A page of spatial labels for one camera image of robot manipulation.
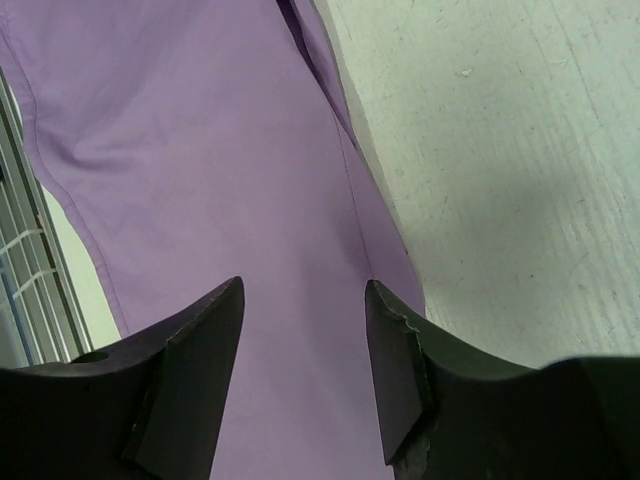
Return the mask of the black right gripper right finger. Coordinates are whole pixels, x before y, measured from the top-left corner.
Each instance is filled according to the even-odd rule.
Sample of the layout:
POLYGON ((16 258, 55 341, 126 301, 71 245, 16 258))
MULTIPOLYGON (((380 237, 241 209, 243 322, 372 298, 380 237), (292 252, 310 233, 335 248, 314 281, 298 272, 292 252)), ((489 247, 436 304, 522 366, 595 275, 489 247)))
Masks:
POLYGON ((635 479, 639 361, 576 357, 532 369, 365 290, 384 460, 398 479, 635 479))

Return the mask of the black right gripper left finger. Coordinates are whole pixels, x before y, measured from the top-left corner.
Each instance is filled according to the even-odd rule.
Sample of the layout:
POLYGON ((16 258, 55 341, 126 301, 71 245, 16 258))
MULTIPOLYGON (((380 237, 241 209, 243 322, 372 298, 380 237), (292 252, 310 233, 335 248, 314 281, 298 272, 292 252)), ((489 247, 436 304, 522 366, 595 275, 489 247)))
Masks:
POLYGON ((68 363, 1 372, 5 479, 206 479, 245 307, 234 277, 68 363))

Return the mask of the purple trousers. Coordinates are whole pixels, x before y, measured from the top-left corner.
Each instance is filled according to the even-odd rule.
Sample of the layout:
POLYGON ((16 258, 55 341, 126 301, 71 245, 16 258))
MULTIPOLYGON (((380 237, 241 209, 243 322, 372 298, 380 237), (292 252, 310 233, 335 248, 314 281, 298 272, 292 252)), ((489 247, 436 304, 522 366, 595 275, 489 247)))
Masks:
POLYGON ((310 1, 5 1, 36 178, 123 334, 243 279, 211 475, 389 479, 365 286, 423 294, 310 1))

